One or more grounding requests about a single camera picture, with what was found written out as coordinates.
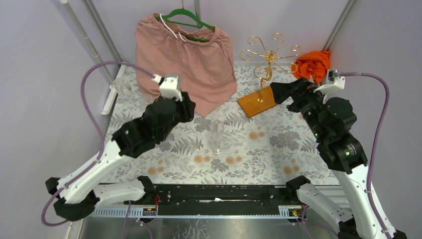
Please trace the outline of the ribbed clear wine glass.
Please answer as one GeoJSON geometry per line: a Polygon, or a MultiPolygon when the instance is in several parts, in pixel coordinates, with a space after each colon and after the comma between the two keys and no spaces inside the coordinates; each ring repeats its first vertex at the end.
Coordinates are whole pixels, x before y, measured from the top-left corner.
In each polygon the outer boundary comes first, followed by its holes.
{"type": "Polygon", "coordinates": [[[147,107],[148,105],[152,104],[154,102],[154,98],[150,94],[144,94],[142,93],[138,99],[139,105],[142,108],[147,107]]]}

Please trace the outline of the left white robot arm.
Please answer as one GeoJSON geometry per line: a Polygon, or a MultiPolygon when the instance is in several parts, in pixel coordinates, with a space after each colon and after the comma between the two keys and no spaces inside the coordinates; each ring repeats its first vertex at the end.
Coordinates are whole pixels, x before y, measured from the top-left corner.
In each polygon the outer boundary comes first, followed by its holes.
{"type": "Polygon", "coordinates": [[[63,178],[49,178],[45,184],[56,198],[57,216],[78,221],[95,209],[125,201],[147,205],[154,200],[155,189],[146,176],[123,183],[104,184],[103,180],[120,165],[136,159],[163,142],[179,123],[191,122],[195,102],[187,92],[182,100],[160,96],[146,107],[139,118],[124,123],[95,156],[63,178]]]}

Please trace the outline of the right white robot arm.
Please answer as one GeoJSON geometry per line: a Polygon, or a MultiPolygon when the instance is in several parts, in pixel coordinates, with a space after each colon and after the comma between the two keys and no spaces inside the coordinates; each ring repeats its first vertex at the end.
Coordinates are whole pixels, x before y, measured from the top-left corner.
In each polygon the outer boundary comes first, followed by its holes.
{"type": "Polygon", "coordinates": [[[324,101],[322,87],[305,78],[291,83],[270,85],[274,101],[292,103],[287,109],[300,113],[317,142],[317,150],[338,179],[349,209],[322,194],[306,177],[287,182],[288,203],[303,203],[330,224],[340,239],[404,239],[380,205],[370,179],[370,164],[361,143],[350,133],[357,117],[350,102],[343,98],[324,101]]]}

